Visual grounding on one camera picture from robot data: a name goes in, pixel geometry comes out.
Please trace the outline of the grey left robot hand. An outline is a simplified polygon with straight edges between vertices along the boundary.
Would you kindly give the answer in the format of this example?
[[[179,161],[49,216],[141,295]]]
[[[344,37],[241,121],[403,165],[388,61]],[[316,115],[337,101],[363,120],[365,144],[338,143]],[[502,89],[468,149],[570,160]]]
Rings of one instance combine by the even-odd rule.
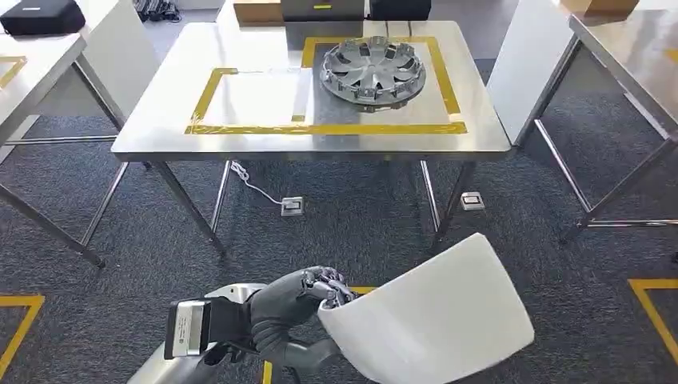
[[[342,274],[329,266],[291,272],[248,299],[250,329],[259,356],[273,364],[317,370],[341,353],[331,338],[312,343],[293,339],[289,332],[312,316],[321,304],[343,306],[358,298]]]

